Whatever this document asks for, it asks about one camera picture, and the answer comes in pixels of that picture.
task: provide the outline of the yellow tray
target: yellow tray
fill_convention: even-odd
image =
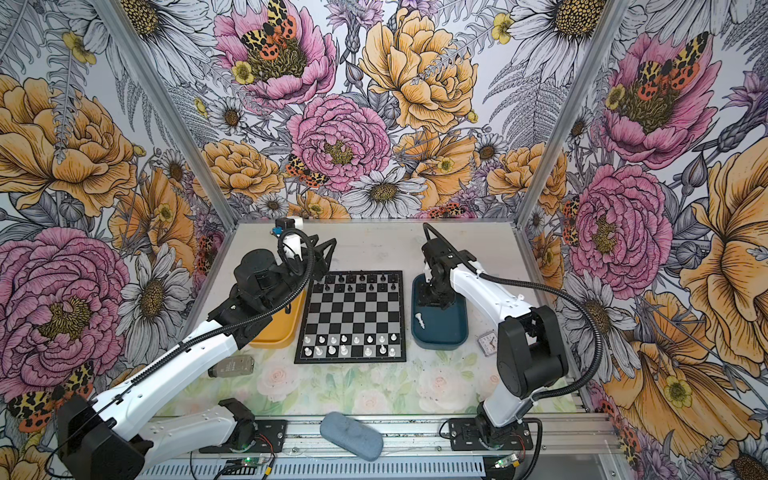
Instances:
[[[290,345],[301,323],[305,299],[306,290],[290,304],[290,313],[281,310],[272,315],[270,324],[250,342],[250,345],[258,349],[282,349]]]

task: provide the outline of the blue tray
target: blue tray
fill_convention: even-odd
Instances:
[[[411,292],[411,333],[416,344],[428,350],[455,350],[467,340],[467,301],[456,293],[456,301],[442,310],[436,306],[419,305],[419,285],[425,282],[424,274],[413,279]],[[419,325],[416,314],[422,314],[424,328]]]

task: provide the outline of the wall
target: wall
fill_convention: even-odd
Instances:
[[[0,2],[0,478],[176,343],[223,240],[114,52],[87,2]]]
[[[768,478],[768,2],[632,10],[647,20],[620,31],[563,146],[562,202],[545,191],[528,235],[598,322],[591,401],[634,474]],[[586,368],[594,338],[558,311]]]
[[[605,1],[123,3],[240,216],[472,219],[514,216],[538,159],[507,153],[547,139]]]

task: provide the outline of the black mounting plate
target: black mounting plate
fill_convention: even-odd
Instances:
[[[451,450],[454,452],[467,452],[470,450],[522,450],[533,449],[533,438],[528,423],[518,423],[504,437],[504,443],[499,449],[489,449],[480,441],[480,431],[475,426],[475,419],[450,419],[448,420],[449,436],[451,438]]]
[[[286,428],[288,421],[286,420],[254,420],[256,430],[261,435],[264,435],[267,440],[270,441],[272,447],[275,449],[275,453],[283,451],[283,441],[286,438]],[[243,453],[269,453],[270,446],[261,439],[256,439],[256,443]],[[227,447],[203,447],[200,449],[200,453],[232,453]]]

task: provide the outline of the table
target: table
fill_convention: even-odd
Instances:
[[[459,250],[469,250],[491,275],[530,280],[511,226],[507,223],[441,222],[438,230]],[[218,274],[204,300],[196,323],[228,295],[235,282],[233,269],[256,248],[276,250],[270,235],[273,223],[242,223],[234,234]],[[312,222],[303,230],[323,242],[338,241],[331,270],[402,270],[406,291],[407,362],[295,365],[296,341],[283,349],[246,347],[239,355],[252,356],[252,375],[192,382],[158,413],[186,415],[234,397],[255,415],[325,415],[338,411],[354,415],[474,413],[480,401],[498,384],[496,357],[485,357],[477,343],[495,329],[468,303],[469,338],[453,351],[419,348],[410,333],[413,279],[423,273],[422,224],[388,222]],[[532,291],[516,290],[538,305]],[[558,386],[566,382],[561,380]],[[532,412],[576,412],[572,396],[542,400]]]

